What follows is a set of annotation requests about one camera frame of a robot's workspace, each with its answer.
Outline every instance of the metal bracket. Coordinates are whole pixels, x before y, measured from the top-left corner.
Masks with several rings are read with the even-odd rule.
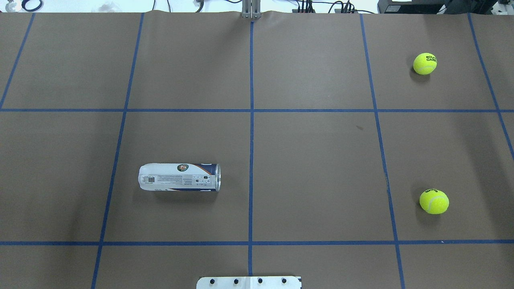
[[[261,18],[261,0],[243,0],[243,18],[259,19]]]
[[[302,277],[203,277],[196,289],[302,289]]]

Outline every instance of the table surface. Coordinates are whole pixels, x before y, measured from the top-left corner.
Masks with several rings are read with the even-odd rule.
[[[495,30],[512,16],[0,24],[2,287],[514,283],[514,35]],[[428,76],[421,52],[438,58]],[[221,191],[143,191],[151,162],[219,163]],[[429,188],[444,214],[420,208]]]

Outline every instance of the blue tape line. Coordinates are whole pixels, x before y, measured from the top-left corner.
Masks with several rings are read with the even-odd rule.
[[[124,112],[125,109],[0,109],[0,112]],[[126,109],[127,112],[250,113],[251,109]],[[380,113],[497,113],[498,110],[377,109]],[[253,109],[255,113],[373,113],[374,109]],[[514,113],[514,110],[500,110]]]
[[[253,246],[514,244],[514,239],[399,240],[399,241],[252,241]],[[82,241],[0,241],[0,246],[98,246]],[[247,241],[104,241],[102,246],[248,246]]]
[[[22,44],[20,45],[20,49],[18,50],[18,55],[16,55],[16,59],[14,60],[14,64],[12,65],[11,74],[9,75],[9,79],[7,80],[7,84],[5,85],[4,94],[2,94],[2,99],[0,99],[0,109],[4,106],[5,98],[7,97],[7,91],[9,91],[9,86],[11,85],[12,77],[14,76],[14,72],[16,71],[16,67],[18,66],[18,61],[22,56],[23,47],[25,47],[25,42],[27,42],[27,38],[29,36],[30,28],[32,27],[32,23],[34,22],[35,13],[32,14],[30,18],[29,25],[27,26],[27,31],[25,31],[25,36],[23,36]]]
[[[444,244],[514,244],[510,239],[489,239],[489,240],[403,240],[398,241],[400,245],[444,245]]]
[[[247,241],[103,242],[104,246],[248,246]]]
[[[471,28],[471,34],[473,35],[473,41],[475,42],[476,53],[479,56],[480,64],[482,66],[482,70],[484,71],[485,79],[487,81],[487,86],[489,87],[489,91],[491,92],[492,101],[494,102],[494,106],[496,107],[496,112],[498,113],[498,118],[500,119],[500,124],[502,125],[503,134],[505,135],[505,139],[507,140],[507,145],[509,146],[510,155],[514,159],[514,149],[512,148],[512,142],[510,141],[510,137],[507,132],[507,127],[505,126],[505,123],[503,122],[503,117],[502,117],[502,113],[500,111],[500,106],[498,105],[496,95],[494,94],[494,90],[492,89],[492,84],[489,79],[489,74],[487,73],[484,59],[482,58],[482,53],[480,52],[479,43],[476,40],[475,28],[473,26],[473,20],[471,19],[471,13],[468,13],[468,21],[469,21],[469,27]]]
[[[253,21],[250,22],[250,169],[248,185],[248,276],[253,275]]]
[[[2,112],[123,112],[123,109],[0,109]]]
[[[375,98],[375,88],[373,86],[373,77],[371,74],[371,65],[370,65],[370,56],[368,52],[368,43],[366,41],[366,31],[364,28],[364,19],[362,18],[362,14],[359,14],[360,17],[360,27],[362,30],[362,41],[364,43],[364,54],[366,56],[366,66],[368,67],[368,78],[370,81],[370,90],[371,90],[371,98],[373,100],[373,109],[375,110],[375,122],[377,125],[377,134],[378,134],[378,143],[380,145],[380,154],[382,156],[382,167],[385,175],[385,182],[387,185],[387,195],[389,199],[389,212],[391,215],[391,225],[393,227],[393,238],[395,241],[395,249],[396,249],[396,260],[398,262],[398,273],[400,277],[400,285],[402,289],[405,289],[405,280],[403,278],[403,266],[401,264],[401,255],[400,255],[400,246],[398,245],[398,233],[396,231],[396,220],[394,218],[394,208],[393,208],[393,198],[391,197],[391,186],[389,184],[389,174],[387,172],[387,163],[386,163],[386,154],[384,153],[383,141],[382,141],[382,131],[380,129],[380,120],[378,118],[378,109],[377,109],[377,100]]]
[[[394,245],[395,241],[254,241],[255,246]]]
[[[496,110],[377,109],[380,113],[495,113]]]
[[[0,246],[98,246],[99,242],[80,241],[0,241]]]
[[[125,129],[127,108],[129,106],[130,92],[132,89],[132,79],[134,77],[134,70],[136,69],[137,52],[139,50],[139,41],[141,39],[141,30],[143,28],[143,19],[144,19],[144,13],[141,13],[141,18],[139,20],[139,30],[137,32],[136,47],[134,48],[134,57],[132,59],[132,68],[131,68],[130,76],[128,79],[127,94],[125,97],[125,106],[123,109],[124,110],[123,116],[121,117],[121,125],[120,125],[120,132],[118,135],[118,143],[116,144],[116,153],[114,155],[113,170],[112,170],[112,174],[111,174],[111,182],[109,184],[109,192],[107,193],[107,201],[105,202],[105,211],[104,211],[103,221],[102,221],[102,230],[100,232],[100,244],[98,245],[97,258],[96,258],[96,262],[95,262],[95,270],[93,271],[93,280],[91,281],[91,289],[94,289],[96,286],[98,269],[100,267],[100,259],[102,257],[102,247],[103,247],[103,240],[105,237],[105,228],[107,227],[107,218],[109,215],[109,208],[111,206],[111,197],[113,195],[114,179],[116,176],[116,169],[118,167],[118,158],[120,155],[121,141],[123,139],[123,131]]]
[[[249,113],[249,109],[127,109],[128,112]]]
[[[256,113],[372,113],[373,109],[256,109]]]

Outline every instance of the tennis ball can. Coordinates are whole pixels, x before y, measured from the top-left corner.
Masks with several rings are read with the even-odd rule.
[[[146,191],[216,191],[222,182],[219,164],[146,164],[139,186]]]

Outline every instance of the tennis ball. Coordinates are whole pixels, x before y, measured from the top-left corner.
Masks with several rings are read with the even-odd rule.
[[[414,59],[414,71],[421,75],[430,74],[437,66],[437,58],[430,53],[421,53]]]
[[[445,193],[436,189],[430,189],[421,194],[419,204],[429,214],[442,214],[448,209],[450,200]]]

